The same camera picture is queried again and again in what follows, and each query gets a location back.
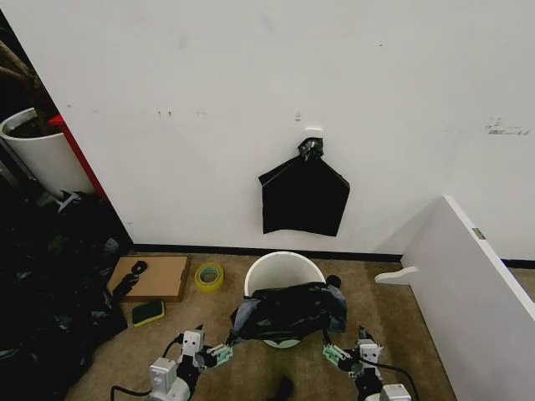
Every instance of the black garbage bag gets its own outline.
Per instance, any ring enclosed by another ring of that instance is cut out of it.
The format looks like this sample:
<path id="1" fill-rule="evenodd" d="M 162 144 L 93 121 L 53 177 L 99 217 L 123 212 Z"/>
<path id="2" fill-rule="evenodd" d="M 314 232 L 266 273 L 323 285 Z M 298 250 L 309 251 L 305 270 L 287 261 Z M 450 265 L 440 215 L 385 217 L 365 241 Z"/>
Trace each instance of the black garbage bag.
<path id="1" fill-rule="evenodd" d="M 2 189 L 3 398 L 60 400 L 94 350 L 126 328 L 106 283 L 130 239 L 111 206 L 94 196 L 79 194 L 58 212 Z"/>
<path id="2" fill-rule="evenodd" d="M 321 160 L 321 138 L 307 138 L 299 156 L 260 175 L 263 232 L 300 230 L 336 236 L 349 183 Z"/>
<path id="3" fill-rule="evenodd" d="M 312 332 L 344 332 L 347 306 L 342 292 L 324 282 L 256 290 L 231 315 L 228 343 L 243 340 L 300 340 Z"/>

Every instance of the beige carpet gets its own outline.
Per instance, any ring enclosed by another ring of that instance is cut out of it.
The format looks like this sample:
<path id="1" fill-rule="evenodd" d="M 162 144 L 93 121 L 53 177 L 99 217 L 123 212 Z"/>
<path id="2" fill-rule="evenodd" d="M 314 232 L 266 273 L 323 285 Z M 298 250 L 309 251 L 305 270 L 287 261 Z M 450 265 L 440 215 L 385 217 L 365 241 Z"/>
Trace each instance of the beige carpet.
<path id="1" fill-rule="evenodd" d="M 118 384 L 137 391 L 149 388 L 148 369 L 167 343 L 179 332 L 203 323 L 206 343 L 224 342 L 230 328 L 229 316 L 242 299 L 247 269 L 256 257 L 193 255 L 183 302 L 167 303 L 166 316 L 144 327 L 130 327 L 103 344 L 94 355 L 91 369 L 69 392 L 69 401 L 107 400 L 110 387 Z M 213 294 L 196 290 L 192 275 L 202 263 L 215 261 L 225 269 L 223 288 Z M 332 338 L 342 348 L 349 348 L 361 324 L 375 341 L 385 346 L 381 362 L 409 371 L 418 386 L 420 399 L 454 400 L 423 317 L 409 287 L 377 286 L 374 276 L 400 269 L 396 263 L 314 260 L 325 276 L 342 279 L 342 292 L 348 303 L 348 330 Z M 516 270 L 518 280 L 535 294 L 535 271 Z M 134 304 L 125 305 L 126 316 Z M 234 348 L 231 362 L 207 370 L 199 378 L 194 400 L 265 400 L 273 396 L 283 374 L 294 382 L 291 400 L 351 400 L 357 390 L 347 376 L 330 365 L 322 355 L 319 333 L 305 338 L 298 346 L 277 350 L 259 341 Z M 180 346 L 170 352 L 179 355 Z M 400 376 L 383 370 L 386 383 L 401 381 Z M 121 400 L 135 400 L 124 394 Z"/>

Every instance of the white plant pot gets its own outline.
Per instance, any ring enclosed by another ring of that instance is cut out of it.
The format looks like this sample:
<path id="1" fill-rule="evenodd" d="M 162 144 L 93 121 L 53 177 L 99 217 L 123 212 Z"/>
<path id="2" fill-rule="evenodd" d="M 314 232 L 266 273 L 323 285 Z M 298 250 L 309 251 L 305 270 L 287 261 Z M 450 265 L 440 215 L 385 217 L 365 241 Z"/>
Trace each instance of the white plant pot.
<path id="1" fill-rule="evenodd" d="M 0 137 L 52 195 L 61 197 L 62 190 L 93 193 L 94 187 L 62 132 L 40 138 L 9 136 L 20 124 L 36 116 L 34 109 L 26 109 L 5 119 L 0 124 Z"/>
<path id="2" fill-rule="evenodd" d="M 280 251 L 264 255 L 252 264 L 245 277 L 243 291 L 246 296 L 250 296 L 263 288 L 284 288 L 307 282 L 325 282 L 325 277 L 318 267 L 303 255 Z M 264 342 L 275 348 L 290 348 L 298 344 L 299 340 Z"/>

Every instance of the tape roll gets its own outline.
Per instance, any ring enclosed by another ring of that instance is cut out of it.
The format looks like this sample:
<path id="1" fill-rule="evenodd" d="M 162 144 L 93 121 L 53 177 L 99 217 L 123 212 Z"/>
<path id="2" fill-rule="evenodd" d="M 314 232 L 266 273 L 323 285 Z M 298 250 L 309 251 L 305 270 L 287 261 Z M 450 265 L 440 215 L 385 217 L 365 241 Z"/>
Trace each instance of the tape roll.
<path id="1" fill-rule="evenodd" d="M 195 270 L 195 285 L 202 292 L 217 291 L 223 285 L 223 268 L 217 263 L 205 263 Z"/>

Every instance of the white panel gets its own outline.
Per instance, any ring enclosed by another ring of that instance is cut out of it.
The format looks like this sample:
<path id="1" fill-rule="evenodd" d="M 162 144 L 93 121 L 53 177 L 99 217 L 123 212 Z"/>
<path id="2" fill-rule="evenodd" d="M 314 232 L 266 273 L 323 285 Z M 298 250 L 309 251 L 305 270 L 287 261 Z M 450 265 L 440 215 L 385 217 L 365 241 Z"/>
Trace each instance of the white panel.
<path id="1" fill-rule="evenodd" d="M 436 202 L 403 255 L 460 401 L 531 401 L 535 306 L 455 200 Z"/>
<path id="2" fill-rule="evenodd" d="M 450 192 L 535 259 L 534 2 L 0 6 L 135 242 L 402 253 Z M 339 235 L 264 236 L 257 177 L 307 126 L 351 184 Z"/>

